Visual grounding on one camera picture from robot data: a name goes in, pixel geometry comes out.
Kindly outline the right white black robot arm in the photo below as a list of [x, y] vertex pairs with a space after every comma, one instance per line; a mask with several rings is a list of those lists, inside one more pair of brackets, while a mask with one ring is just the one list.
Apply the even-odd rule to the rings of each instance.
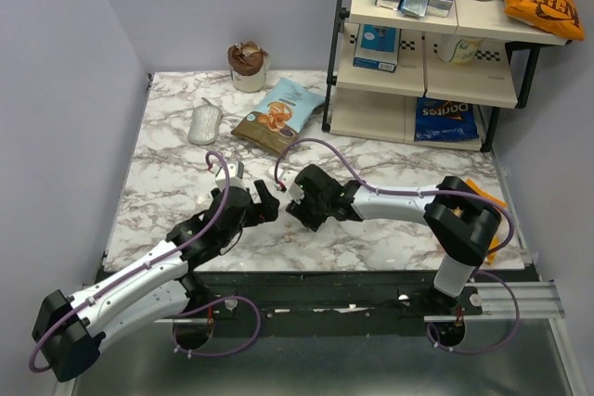
[[287, 213], [316, 231], [329, 217], [337, 221], [394, 220], [425, 224], [445, 257], [427, 291], [429, 307], [450, 313], [483, 263], [502, 220], [496, 203], [455, 176], [419, 188], [382, 189], [352, 180], [340, 184], [316, 165], [299, 172], [289, 187]]

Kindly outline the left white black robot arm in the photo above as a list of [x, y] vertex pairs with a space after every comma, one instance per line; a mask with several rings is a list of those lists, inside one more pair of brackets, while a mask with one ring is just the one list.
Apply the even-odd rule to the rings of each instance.
[[264, 181], [215, 188], [209, 209], [177, 224], [149, 253], [107, 279], [70, 296], [56, 290], [42, 301], [32, 338], [59, 382], [89, 369], [117, 339], [163, 317], [199, 315], [213, 293], [194, 274], [246, 227], [274, 222], [279, 201]]

